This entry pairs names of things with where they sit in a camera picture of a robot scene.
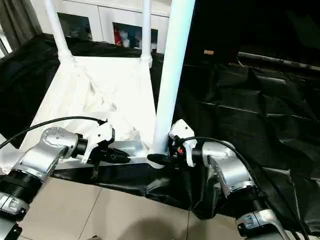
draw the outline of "beige floor tile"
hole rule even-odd
[[[185,240],[188,211],[102,189],[80,240]]]
[[[78,240],[101,188],[51,178],[20,223],[32,240]]]
[[[210,220],[199,220],[190,213],[188,240],[241,240],[235,220],[216,215]]]

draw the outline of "white pipe frame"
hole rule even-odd
[[[172,0],[152,152],[166,154],[195,0]]]

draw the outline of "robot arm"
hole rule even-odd
[[[188,166],[203,164],[214,170],[221,191],[233,209],[237,229],[249,239],[289,240],[287,233],[268,207],[244,163],[226,141],[197,143],[192,129],[183,121],[177,121],[169,133],[173,140],[175,161],[185,160]]]
[[[18,239],[21,221],[59,159],[83,155],[88,140],[60,127],[45,130],[0,182],[0,240]]]
[[[249,171],[230,148],[218,142],[205,142],[201,156],[204,165],[215,170],[221,190],[234,209],[235,223],[242,237],[289,240],[274,211],[261,197]]]

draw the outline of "silver metal bar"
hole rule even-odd
[[[320,66],[314,66],[314,65],[308,65],[296,61],[289,61],[289,60],[283,60],[279,58],[274,58],[270,56],[262,56],[262,55],[257,55],[257,54],[252,54],[252,53],[247,53],[247,52],[239,52],[238,57],[243,57],[243,58],[248,58],[248,59],[257,59],[257,60],[262,60],[262,61],[267,61],[270,63],[276,63],[276,64],[281,64],[281,65],[286,65],[289,67],[295,67],[295,68],[300,68],[300,69],[309,69],[309,70],[314,70],[314,71],[320,71]]]

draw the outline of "wrinkled black plastic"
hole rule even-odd
[[[134,49],[106,43],[68,40],[74,55],[138,57]],[[52,38],[37,37],[18,52],[0,61],[0,131],[6,137],[23,128],[9,125],[14,111],[34,117],[59,61]],[[155,102],[159,95],[162,56],[153,55],[150,70]],[[38,90],[34,96],[30,89]],[[185,65],[182,71],[174,121],[183,118],[197,136],[229,141],[252,163],[261,189],[287,228],[320,234],[320,83],[294,74],[238,66]],[[254,163],[263,166],[264,172]],[[92,169],[56,170],[54,177],[93,184],[144,196],[178,208],[192,210],[199,218],[217,212],[234,216],[215,179],[202,164],[194,168],[147,164],[101,167],[98,179]],[[272,179],[292,212],[271,186]]]

